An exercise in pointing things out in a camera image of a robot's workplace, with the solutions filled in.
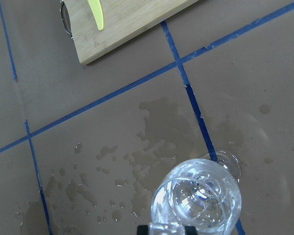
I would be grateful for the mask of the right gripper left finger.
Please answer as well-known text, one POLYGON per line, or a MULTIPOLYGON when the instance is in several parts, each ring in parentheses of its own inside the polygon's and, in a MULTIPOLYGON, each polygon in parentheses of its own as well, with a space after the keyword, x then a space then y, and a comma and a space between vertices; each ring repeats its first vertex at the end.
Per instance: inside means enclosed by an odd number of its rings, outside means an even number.
POLYGON ((137 226, 136 235, 149 235, 149 225, 137 226))

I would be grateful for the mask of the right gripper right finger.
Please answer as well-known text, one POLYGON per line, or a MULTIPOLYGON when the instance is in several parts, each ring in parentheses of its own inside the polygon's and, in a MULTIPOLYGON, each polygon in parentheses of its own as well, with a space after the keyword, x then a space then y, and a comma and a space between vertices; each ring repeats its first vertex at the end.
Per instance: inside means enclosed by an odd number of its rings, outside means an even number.
POLYGON ((197 235, 197 230, 194 226, 185 226, 185 235, 197 235))

